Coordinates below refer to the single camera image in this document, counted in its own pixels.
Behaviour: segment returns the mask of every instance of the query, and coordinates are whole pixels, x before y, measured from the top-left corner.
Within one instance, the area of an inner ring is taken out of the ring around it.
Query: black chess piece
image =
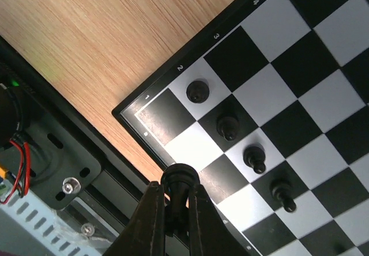
[[[209,86],[201,80],[195,80],[188,85],[186,95],[193,103],[203,103],[210,95]]]
[[[224,116],[217,122],[217,131],[219,135],[227,141],[234,141],[237,138],[240,123],[233,116]]]
[[[262,148],[253,145],[246,148],[243,152],[244,163],[252,168],[256,174],[265,172],[265,152]]]
[[[282,204],[288,213],[293,213],[297,206],[291,197],[292,185],[287,180],[277,180],[270,185],[272,197]]]

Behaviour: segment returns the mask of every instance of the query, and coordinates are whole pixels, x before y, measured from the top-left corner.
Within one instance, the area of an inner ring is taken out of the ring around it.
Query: chessboard
[[[113,114],[251,255],[368,256],[368,103],[369,0],[235,0]]]

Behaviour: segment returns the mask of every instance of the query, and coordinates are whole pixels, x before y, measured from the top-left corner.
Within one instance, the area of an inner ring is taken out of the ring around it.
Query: wooden table
[[[149,180],[111,110],[233,0],[0,0],[2,35]]]

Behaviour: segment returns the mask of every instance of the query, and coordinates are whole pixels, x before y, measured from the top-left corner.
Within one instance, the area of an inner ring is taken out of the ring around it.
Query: black motor
[[[22,89],[12,84],[3,71],[0,72],[0,148],[9,142],[16,131],[24,129],[26,112]]]

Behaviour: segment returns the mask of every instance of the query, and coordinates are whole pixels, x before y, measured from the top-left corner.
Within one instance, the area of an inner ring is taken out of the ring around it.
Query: screw
[[[81,184],[74,177],[64,179],[62,191],[65,194],[77,194],[81,190]]]
[[[91,223],[85,223],[81,226],[81,232],[86,237],[91,237],[93,234],[95,234],[95,228]]]
[[[65,194],[71,194],[74,191],[74,188],[70,183],[64,184],[62,189]]]

